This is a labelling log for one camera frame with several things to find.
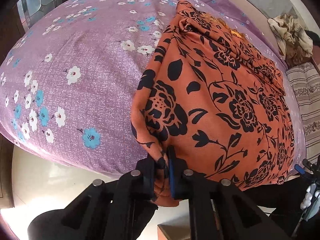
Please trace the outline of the orange black floral blouse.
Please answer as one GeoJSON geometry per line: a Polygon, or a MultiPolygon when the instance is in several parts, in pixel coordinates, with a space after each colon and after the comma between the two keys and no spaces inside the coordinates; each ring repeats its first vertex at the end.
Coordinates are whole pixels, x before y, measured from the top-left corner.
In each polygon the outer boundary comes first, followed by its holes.
{"type": "Polygon", "coordinates": [[[180,0],[133,98],[132,133],[155,160],[154,202],[170,194],[169,151],[239,189],[282,184],[295,139],[281,71],[223,20],[180,0]]]}

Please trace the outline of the striped cushion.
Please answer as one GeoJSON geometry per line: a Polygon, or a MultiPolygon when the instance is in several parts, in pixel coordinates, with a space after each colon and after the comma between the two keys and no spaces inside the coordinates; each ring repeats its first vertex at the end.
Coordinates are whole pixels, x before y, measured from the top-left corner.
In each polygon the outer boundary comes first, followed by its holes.
{"type": "Polygon", "coordinates": [[[306,158],[315,164],[319,157],[319,73],[307,62],[289,69],[286,75],[302,118],[306,158]]]}

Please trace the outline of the beige floral blanket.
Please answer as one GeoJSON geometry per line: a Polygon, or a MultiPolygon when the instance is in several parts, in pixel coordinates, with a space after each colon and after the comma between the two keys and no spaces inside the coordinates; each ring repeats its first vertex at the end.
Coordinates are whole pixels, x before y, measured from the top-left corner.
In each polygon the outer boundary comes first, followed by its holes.
{"type": "Polygon", "coordinates": [[[282,14],[267,20],[274,34],[280,55],[289,67],[311,60],[313,40],[307,35],[299,20],[290,14],[282,14]]]}

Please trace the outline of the black cloth by headboard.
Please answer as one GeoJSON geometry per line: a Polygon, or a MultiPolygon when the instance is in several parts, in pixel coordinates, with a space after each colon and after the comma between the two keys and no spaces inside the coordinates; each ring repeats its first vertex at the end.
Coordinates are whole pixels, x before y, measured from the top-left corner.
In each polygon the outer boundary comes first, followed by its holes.
{"type": "Polygon", "coordinates": [[[320,47],[320,37],[316,33],[309,30],[305,30],[305,33],[312,39],[314,46],[320,47]]]}

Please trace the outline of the purple floral bed sheet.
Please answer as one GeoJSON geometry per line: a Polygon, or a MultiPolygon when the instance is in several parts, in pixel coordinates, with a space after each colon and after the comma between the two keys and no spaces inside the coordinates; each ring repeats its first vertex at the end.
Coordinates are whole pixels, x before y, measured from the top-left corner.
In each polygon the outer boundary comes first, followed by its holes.
{"type": "MultiPolygon", "coordinates": [[[[148,154],[132,133],[133,98],[179,1],[69,0],[55,8],[1,65],[1,133],[59,163],[109,176],[133,168],[148,154]]],[[[219,18],[201,0],[185,1],[219,18]]],[[[306,154],[305,139],[279,70],[295,139],[290,176],[306,154]]]]}

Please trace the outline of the wooden stained glass door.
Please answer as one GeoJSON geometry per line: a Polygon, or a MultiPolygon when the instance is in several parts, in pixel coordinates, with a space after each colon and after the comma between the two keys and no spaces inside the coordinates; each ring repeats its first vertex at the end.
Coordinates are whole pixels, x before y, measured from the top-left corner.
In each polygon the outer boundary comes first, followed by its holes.
{"type": "Polygon", "coordinates": [[[37,21],[67,0],[13,0],[1,3],[1,61],[37,21]]]}

